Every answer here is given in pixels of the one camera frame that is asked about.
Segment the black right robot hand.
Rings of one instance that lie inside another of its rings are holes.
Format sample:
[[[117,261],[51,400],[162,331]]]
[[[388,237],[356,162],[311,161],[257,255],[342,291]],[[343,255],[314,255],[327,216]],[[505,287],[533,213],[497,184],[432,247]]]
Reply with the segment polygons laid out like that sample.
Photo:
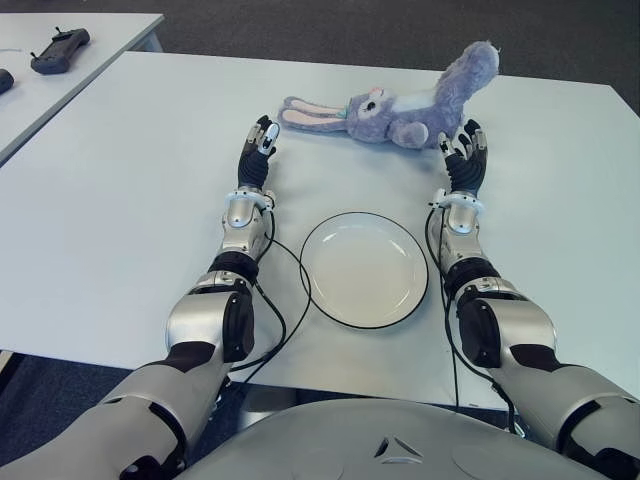
[[[466,122],[464,132],[457,139],[461,149],[441,132],[438,146],[443,155],[452,192],[465,192],[475,197],[484,182],[488,160],[488,142],[480,124],[473,119]]]

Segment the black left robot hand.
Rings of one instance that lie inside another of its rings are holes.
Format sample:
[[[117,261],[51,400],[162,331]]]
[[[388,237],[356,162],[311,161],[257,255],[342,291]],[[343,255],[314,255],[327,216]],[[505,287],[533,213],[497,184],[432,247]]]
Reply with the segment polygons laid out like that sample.
[[[261,116],[250,128],[240,154],[238,187],[261,190],[269,171],[269,159],[276,152],[280,125],[267,115]]]

